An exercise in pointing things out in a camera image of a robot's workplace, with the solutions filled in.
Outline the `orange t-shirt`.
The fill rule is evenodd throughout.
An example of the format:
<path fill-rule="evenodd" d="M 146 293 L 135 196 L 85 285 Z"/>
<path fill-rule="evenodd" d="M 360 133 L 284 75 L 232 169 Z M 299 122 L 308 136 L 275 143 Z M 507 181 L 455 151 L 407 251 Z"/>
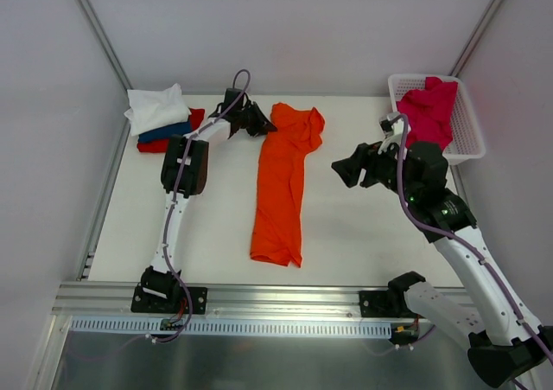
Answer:
<path fill-rule="evenodd" d="M 322 145 L 325 119 L 316 108 L 272 106 L 269 132 L 257 167 L 257 202 L 250 258 L 302 266 L 302 200 L 306 157 Z"/>

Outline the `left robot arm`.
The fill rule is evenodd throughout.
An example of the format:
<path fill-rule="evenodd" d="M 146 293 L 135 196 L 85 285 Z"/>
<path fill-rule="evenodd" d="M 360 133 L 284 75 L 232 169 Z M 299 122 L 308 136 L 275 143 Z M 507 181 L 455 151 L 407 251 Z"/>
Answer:
<path fill-rule="evenodd" d="M 154 257 L 140 279 L 141 292 L 159 311 L 170 312 L 182 301 L 190 301 L 176 257 L 181 226 L 191 201 L 206 186 L 210 149 L 242 130 L 251 137 L 260 137 L 277 128 L 250 100 L 245 89 L 230 87 L 197 130 L 169 139 L 161 171 L 166 194 L 164 222 Z"/>

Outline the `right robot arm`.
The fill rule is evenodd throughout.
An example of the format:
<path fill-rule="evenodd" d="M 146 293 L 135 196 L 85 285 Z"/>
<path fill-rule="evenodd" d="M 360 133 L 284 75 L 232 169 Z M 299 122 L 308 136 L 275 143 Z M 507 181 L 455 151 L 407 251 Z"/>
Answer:
<path fill-rule="evenodd" d="M 420 316 L 454 339 L 474 372 L 499 388 L 552 356 L 552 328 L 526 307 L 500 272 L 467 204 L 447 186 L 448 161 L 437 144 L 359 144 L 332 163 L 348 188 L 378 183 L 397 195 L 424 238 L 447 260 L 474 304 L 468 310 L 425 277 L 406 272 L 386 291 L 362 292 L 363 316 Z"/>

